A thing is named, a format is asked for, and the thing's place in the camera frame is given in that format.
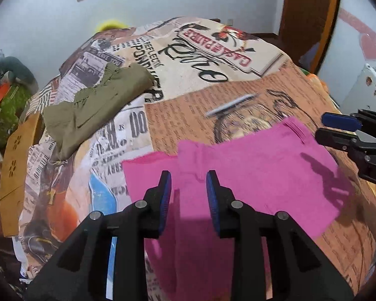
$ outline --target wooden door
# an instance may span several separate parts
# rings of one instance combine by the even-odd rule
[[[284,0],[278,40],[295,64],[317,72],[336,22],[339,0]],[[309,66],[300,58],[312,49]]]

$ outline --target metal screw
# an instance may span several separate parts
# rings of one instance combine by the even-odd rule
[[[285,221],[286,219],[288,219],[290,217],[290,215],[288,215],[288,213],[286,211],[279,211],[277,213],[277,217],[279,219],[282,219],[283,221]]]
[[[138,200],[135,203],[135,207],[137,207],[137,208],[145,208],[146,206],[147,206],[147,202],[144,201],[144,200]]]
[[[90,218],[90,219],[93,219],[93,220],[96,220],[96,219],[100,218],[101,215],[102,215],[101,212],[95,210],[95,211],[93,211],[93,212],[91,212],[91,213],[89,214],[89,218]]]
[[[242,208],[243,205],[244,204],[242,203],[242,201],[239,201],[239,200],[235,200],[231,202],[231,207],[235,209],[240,209]]]

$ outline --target pink towel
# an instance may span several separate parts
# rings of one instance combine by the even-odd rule
[[[232,189],[236,199],[264,213],[287,211],[313,238],[338,216],[353,191],[333,157],[294,117],[219,145],[180,141],[177,166],[176,158],[156,154],[161,161],[134,169],[130,166],[139,160],[128,161],[123,169],[133,200],[157,184],[163,169],[172,169],[173,189],[179,188],[172,207],[175,226],[164,233],[170,236],[163,236],[169,243],[174,239],[175,245],[165,243],[155,255],[147,251],[171,300],[208,301],[231,287],[233,241],[220,240],[213,230],[205,183],[209,170],[216,171],[220,184]],[[147,181],[144,173],[154,172],[155,182]],[[145,181],[139,183],[140,191],[135,190],[133,181]],[[169,257],[174,259],[174,271]]]

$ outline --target bedspread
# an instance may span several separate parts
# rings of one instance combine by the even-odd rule
[[[23,249],[22,272],[29,278],[97,209],[92,202],[96,189],[106,190],[109,197],[101,207],[121,211],[131,202],[123,160],[151,151],[172,155],[180,139],[235,139],[290,115],[314,132],[322,126],[321,114],[337,112],[322,87],[307,80],[277,47],[233,27],[181,17],[95,34],[64,62],[60,75],[31,98],[28,114],[73,101],[77,91],[99,82],[108,62],[143,65],[155,77],[154,86],[67,161],[51,160],[55,142],[47,133],[30,148],[24,209],[15,237]],[[356,193],[315,242],[357,292],[376,248],[376,197],[358,179],[344,152],[329,151]],[[149,261],[146,274],[149,298],[166,300]]]

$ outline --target yellow object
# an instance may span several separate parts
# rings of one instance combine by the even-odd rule
[[[18,218],[24,206],[26,163],[29,147],[42,136],[42,117],[32,114],[9,137],[0,179],[0,215],[4,236],[18,234]]]
[[[110,19],[98,25],[96,27],[96,33],[104,32],[105,30],[110,30],[110,29],[123,29],[123,28],[128,28],[128,26],[122,22],[119,22],[118,20]]]

